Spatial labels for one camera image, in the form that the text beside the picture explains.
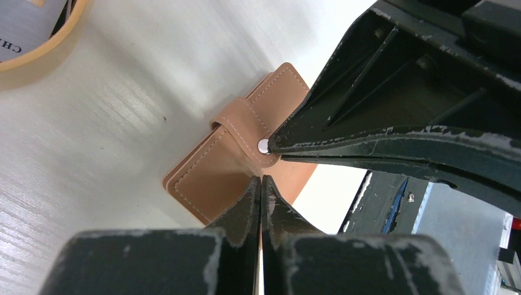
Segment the brown leather wallet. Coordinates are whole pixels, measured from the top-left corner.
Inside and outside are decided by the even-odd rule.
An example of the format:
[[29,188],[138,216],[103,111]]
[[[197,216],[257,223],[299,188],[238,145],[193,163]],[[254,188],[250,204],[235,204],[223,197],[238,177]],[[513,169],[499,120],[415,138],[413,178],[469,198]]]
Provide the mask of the brown leather wallet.
[[254,175],[271,175],[293,203],[316,164],[261,154],[257,143],[289,117],[308,91],[293,65],[282,64],[210,121],[210,134],[165,177],[164,188],[204,224],[233,205]]

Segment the yellow rim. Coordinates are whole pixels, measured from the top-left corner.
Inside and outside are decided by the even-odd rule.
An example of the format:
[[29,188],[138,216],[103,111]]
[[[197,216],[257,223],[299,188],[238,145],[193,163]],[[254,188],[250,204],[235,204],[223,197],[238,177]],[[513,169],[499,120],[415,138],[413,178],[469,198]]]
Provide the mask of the yellow rim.
[[78,23],[81,15],[83,14],[85,7],[87,6],[88,0],[77,0],[74,8],[69,16],[69,19],[65,22],[65,24],[60,28],[60,30],[52,36],[49,40],[43,43],[38,48],[22,55],[17,58],[13,58],[12,60],[8,60],[0,63],[0,72],[8,71],[10,69],[17,68],[19,66],[23,66],[28,64],[34,60],[37,60],[40,57],[48,54],[53,48],[55,48],[58,44],[60,44],[69,34],[72,29]]

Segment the white table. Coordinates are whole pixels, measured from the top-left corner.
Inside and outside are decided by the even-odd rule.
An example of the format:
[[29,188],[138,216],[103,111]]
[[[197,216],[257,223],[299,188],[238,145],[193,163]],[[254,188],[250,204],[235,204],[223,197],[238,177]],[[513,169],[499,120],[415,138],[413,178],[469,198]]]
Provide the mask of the white table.
[[0,294],[36,293],[80,230],[199,227],[164,175],[282,62],[311,86],[372,2],[96,0],[65,62],[0,92]]

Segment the white stitching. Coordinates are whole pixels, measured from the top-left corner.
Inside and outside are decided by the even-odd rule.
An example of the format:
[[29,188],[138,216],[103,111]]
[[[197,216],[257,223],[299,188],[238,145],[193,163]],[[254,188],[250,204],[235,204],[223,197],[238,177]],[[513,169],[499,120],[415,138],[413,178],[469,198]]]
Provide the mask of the white stitching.
[[188,169],[186,170],[186,173],[181,177],[179,178],[176,183],[174,184],[174,189],[176,190],[176,192],[178,192],[178,194],[186,201],[188,202],[188,204],[190,204],[190,206],[192,206],[193,209],[195,209],[195,211],[199,212],[199,214],[201,214],[205,219],[206,221],[210,221],[201,211],[199,211],[199,209],[197,209],[192,203],[190,203],[190,201],[188,201],[188,199],[186,199],[181,192],[179,192],[178,190],[178,184],[181,182],[181,180],[188,175],[188,172],[190,172],[191,169],[193,169],[198,163],[199,161],[201,161],[201,159],[210,151],[210,149],[214,146],[214,144],[216,144],[219,139],[221,139],[221,137],[224,135],[225,132],[222,132],[221,135],[219,135],[219,137],[212,143],[210,144],[210,146],[208,147],[208,149],[201,155],[201,157],[199,157],[199,159],[197,159],[197,161],[195,161],[195,163]]
[[262,164],[269,164],[271,162],[273,162],[274,160],[276,160],[276,157],[274,157],[271,161],[269,162],[263,162],[261,161],[259,158],[257,158],[257,156],[255,155],[255,153],[249,148],[248,144],[246,143],[246,141],[244,140],[244,138],[240,135],[239,131],[237,131],[237,129],[235,129],[235,126],[233,126],[233,124],[228,121],[228,119],[226,119],[225,117],[222,117],[222,116],[219,116],[219,118],[221,119],[224,119],[226,120],[226,122],[228,122],[228,124],[230,124],[230,126],[232,126],[232,128],[235,130],[235,132],[237,133],[237,135],[241,138],[241,140],[243,141],[243,143],[245,144],[245,146],[249,149],[250,153],[255,157],[255,159],[257,159],[260,163]]
[[284,72],[285,72],[286,70],[289,70],[289,71],[291,72],[291,74],[293,74],[293,76],[295,77],[295,79],[297,79],[297,81],[299,81],[300,86],[302,86],[302,87],[304,88],[304,90],[306,90],[306,91],[309,90],[306,86],[304,86],[304,84],[303,84],[302,81],[299,79],[299,77],[297,77],[297,75],[295,75],[295,73],[294,73],[293,71],[291,71],[290,68],[285,68],[282,72],[280,72],[279,75],[277,75],[277,76],[275,77],[275,79],[270,83],[270,85],[266,86],[266,88],[265,88],[265,89],[264,89],[264,90],[263,90],[263,91],[262,91],[262,92],[261,92],[257,97],[255,97],[255,99],[251,102],[251,104],[253,104],[253,103],[254,103],[254,102],[255,102],[259,97],[261,97],[261,95],[262,95],[264,92],[266,92],[266,90],[268,90],[268,89],[273,85],[273,83],[275,83],[275,81],[277,81],[277,79],[278,79],[282,74],[284,74]]
[[257,119],[259,119],[259,122],[262,124],[262,126],[264,126],[264,129],[266,129],[266,131],[268,132],[271,132],[268,127],[266,125],[264,125],[264,122],[261,120],[261,118],[257,115],[257,113],[255,112],[255,110],[249,105],[249,103],[247,103],[245,100],[243,100],[242,98],[237,98],[238,100],[244,102],[248,107],[249,109],[253,112],[253,114],[255,114],[255,116],[257,117]]

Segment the silver button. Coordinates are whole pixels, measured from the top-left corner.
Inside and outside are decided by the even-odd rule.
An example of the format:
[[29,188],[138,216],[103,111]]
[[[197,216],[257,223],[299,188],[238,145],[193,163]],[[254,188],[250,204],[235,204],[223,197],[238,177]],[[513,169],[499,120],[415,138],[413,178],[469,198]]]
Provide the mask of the silver button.
[[270,152],[270,149],[268,148],[268,139],[264,138],[263,140],[259,140],[259,143],[257,143],[257,148],[259,149],[259,152],[263,155],[269,155],[272,152]]

